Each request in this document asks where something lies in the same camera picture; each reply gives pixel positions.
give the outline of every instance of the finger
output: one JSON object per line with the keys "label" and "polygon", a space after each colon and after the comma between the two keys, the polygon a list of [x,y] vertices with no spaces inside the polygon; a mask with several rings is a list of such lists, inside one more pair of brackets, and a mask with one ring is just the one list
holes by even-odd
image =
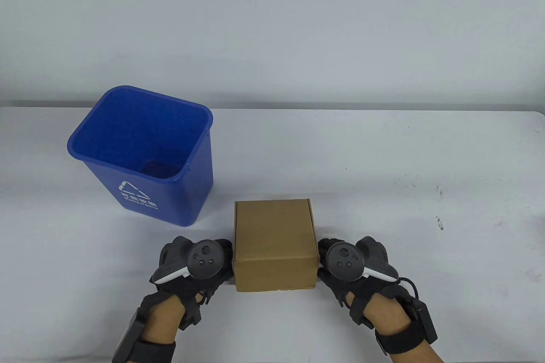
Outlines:
{"label": "finger", "polygon": [[386,251],[386,248],[383,246],[382,243],[376,242],[376,246],[379,249],[380,253],[382,254],[384,260],[388,263],[388,253]]}
{"label": "finger", "polygon": [[233,262],[233,244],[228,239],[216,239],[224,250],[224,266],[230,266]]}
{"label": "finger", "polygon": [[325,256],[327,255],[327,252],[329,251],[329,248],[335,243],[342,242],[342,240],[337,238],[322,238],[318,241],[318,253],[320,255],[320,263],[323,266],[326,266],[325,264]]}
{"label": "finger", "polygon": [[367,259],[373,248],[376,248],[376,241],[374,238],[366,236],[356,242],[356,248],[358,248],[364,254],[364,258]]}
{"label": "finger", "polygon": [[165,244],[163,249],[161,250],[161,254],[159,255],[159,266],[165,263],[165,260],[167,259],[167,253],[169,252],[171,244]]}
{"label": "finger", "polygon": [[216,239],[215,240],[218,244],[221,245],[221,247],[225,250],[225,249],[230,249],[231,251],[233,250],[233,244],[231,243],[231,241],[229,241],[228,239],[225,239],[225,238],[220,238],[220,239]]}
{"label": "finger", "polygon": [[234,275],[233,268],[225,268],[220,272],[222,283],[230,280]]}
{"label": "finger", "polygon": [[329,287],[331,287],[336,280],[336,278],[325,268],[318,269],[318,278]]}
{"label": "finger", "polygon": [[169,252],[175,252],[178,256],[185,255],[185,251],[191,248],[192,245],[193,241],[183,237],[182,235],[179,235],[172,241]]}

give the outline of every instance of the hand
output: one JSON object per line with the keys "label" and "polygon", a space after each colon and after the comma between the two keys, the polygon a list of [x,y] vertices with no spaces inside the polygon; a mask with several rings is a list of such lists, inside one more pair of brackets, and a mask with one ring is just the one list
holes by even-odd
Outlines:
{"label": "hand", "polygon": [[[192,276],[179,276],[175,279],[156,285],[158,291],[165,291],[179,297],[180,301],[186,303],[192,301],[197,294],[202,295],[199,304],[210,302],[210,298],[218,287],[225,281],[233,277],[233,246],[229,240],[218,239],[218,244],[224,250],[224,265],[220,271],[208,279],[196,279]],[[168,263],[175,264],[180,260],[185,260],[193,242],[185,237],[177,237],[171,244],[166,244],[159,257],[159,267],[168,266]]]}
{"label": "hand", "polygon": [[[357,314],[353,314],[351,311],[350,315],[354,322],[357,324],[364,323],[369,328],[373,328],[373,324],[364,317],[363,312],[365,307],[368,305],[369,301],[375,295],[379,293],[388,285],[394,285],[394,283],[389,283],[375,277],[361,277],[353,282],[342,281],[335,276],[331,275],[327,269],[327,264],[325,262],[325,257],[329,248],[338,242],[342,242],[339,239],[328,239],[324,238],[318,242],[318,252],[320,254],[320,263],[322,268],[318,270],[318,277],[331,289],[333,295],[339,302],[341,306],[346,305],[346,307],[352,307],[352,300],[357,300]],[[368,256],[368,253],[373,252],[373,256],[381,258],[386,264],[388,262],[388,255],[386,249],[381,243],[376,242],[371,237],[365,237],[362,240],[356,243],[356,247],[362,251],[364,256]]]}

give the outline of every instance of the bin rim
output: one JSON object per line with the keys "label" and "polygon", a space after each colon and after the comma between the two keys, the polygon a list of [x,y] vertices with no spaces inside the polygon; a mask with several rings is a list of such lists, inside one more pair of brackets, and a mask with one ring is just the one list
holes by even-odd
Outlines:
{"label": "bin rim", "polygon": [[[208,121],[207,121],[202,133],[199,135],[199,137],[197,139],[197,142],[195,143],[195,147],[193,147],[193,150],[187,156],[187,160],[185,161],[185,164],[184,164],[183,168],[177,174],[175,174],[174,176],[171,176],[169,178],[158,178],[158,177],[148,176],[147,174],[139,173],[138,171],[134,171],[134,170],[129,170],[129,169],[126,169],[125,167],[117,166],[115,164],[111,164],[111,163],[108,163],[108,162],[103,161],[103,160],[93,159],[92,157],[88,157],[88,156],[79,154],[76,151],[74,151],[74,146],[73,146],[74,145],[74,139],[77,137],[78,133],[80,133],[80,130],[83,128],[83,126],[85,126],[87,121],[90,119],[93,112],[96,109],[98,109],[99,106],[101,106],[101,104],[103,104],[104,100],[111,93],[114,93],[116,91],[120,91],[122,89],[123,90],[128,89],[130,91],[152,94],[153,96],[163,98],[163,99],[169,99],[169,100],[171,100],[173,102],[183,103],[185,105],[191,105],[191,106],[194,106],[195,108],[202,109],[203,111],[206,112],[206,114],[208,116]],[[210,128],[212,128],[212,123],[213,122],[214,122],[214,116],[212,115],[212,112],[210,111],[210,109],[208,109],[206,106],[201,105],[199,103],[190,102],[190,101],[185,100],[185,99],[175,98],[175,97],[168,96],[168,95],[163,95],[162,93],[148,91],[146,89],[137,88],[137,87],[131,86],[131,85],[120,85],[120,86],[116,86],[116,87],[110,89],[109,91],[106,91],[104,93],[104,95],[102,95],[100,97],[100,99],[95,104],[95,106],[93,106],[93,108],[89,111],[89,113],[85,116],[85,118],[78,125],[76,130],[74,130],[74,132],[72,132],[72,135],[70,135],[70,138],[68,138],[68,142],[66,144],[66,149],[68,150],[68,153],[74,159],[83,161],[84,163],[92,163],[92,164],[96,164],[96,165],[99,165],[99,166],[102,166],[102,167],[108,167],[110,169],[117,170],[117,171],[120,171],[122,173],[129,174],[131,176],[141,177],[141,178],[144,178],[144,179],[156,182],[156,183],[171,184],[172,182],[175,182],[176,180],[182,178],[185,175],[185,173],[187,173],[187,171],[189,170],[189,163],[191,163],[191,161],[195,157],[195,154],[197,153],[197,150],[199,149],[199,147],[202,145],[202,142],[203,142],[204,138],[206,137],[206,135],[210,131]]]}

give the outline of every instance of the wrist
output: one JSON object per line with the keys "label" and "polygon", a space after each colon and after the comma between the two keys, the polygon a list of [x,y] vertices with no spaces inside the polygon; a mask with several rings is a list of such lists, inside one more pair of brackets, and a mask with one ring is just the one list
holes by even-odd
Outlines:
{"label": "wrist", "polygon": [[[354,294],[349,292],[346,296],[348,305],[352,305]],[[364,316],[376,328],[376,331],[384,336],[390,336],[402,332],[410,325],[410,318],[403,307],[393,299],[375,293],[364,309]]]}
{"label": "wrist", "polygon": [[[197,294],[197,302],[203,297]],[[148,322],[142,334],[142,340],[158,344],[174,342],[181,320],[185,315],[185,306],[179,297],[172,295],[169,299],[158,303],[149,311]]]}

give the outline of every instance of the black glove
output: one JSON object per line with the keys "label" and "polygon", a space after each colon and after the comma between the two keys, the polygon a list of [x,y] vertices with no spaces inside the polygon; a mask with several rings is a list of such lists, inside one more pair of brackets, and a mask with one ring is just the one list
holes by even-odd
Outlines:
{"label": "black glove", "polygon": [[[350,309],[350,316],[356,324],[365,324],[368,328],[373,329],[373,324],[363,315],[365,307],[375,293],[380,293],[385,288],[391,285],[397,285],[397,283],[389,283],[373,276],[367,278],[362,277],[356,281],[347,282],[331,275],[329,270],[327,270],[325,256],[327,255],[329,248],[338,242],[342,242],[342,240],[336,238],[323,238],[319,240],[318,252],[320,254],[320,263],[323,267],[319,268],[318,277],[333,291],[333,295],[335,295],[339,304],[341,306],[344,304]],[[356,243],[356,247],[362,251],[364,258],[368,256],[371,251],[374,256],[379,256],[388,263],[386,248],[384,248],[381,243],[376,242],[373,238],[364,237]],[[349,292],[352,292],[355,296],[352,306],[349,306],[346,302],[346,295]]]}
{"label": "black glove", "polygon": [[[233,245],[227,239],[217,239],[216,242],[224,250],[224,265],[218,273],[208,279],[179,276],[167,283],[155,285],[158,292],[145,297],[141,306],[150,309],[157,303],[176,295],[186,310],[180,323],[180,329],[184,330],[190,324],[196,325],[201,320],[199,306],[203,303],[208,304],[218,287],[233,277]],[[159,267],[165,266],[169,262],[184,260],[192,247],[193,242],[191,240],[182,236],[176,237],[173,242],[166,244],[161,250]],[[195,299],[197,294],[203,297],[199,303]]]}

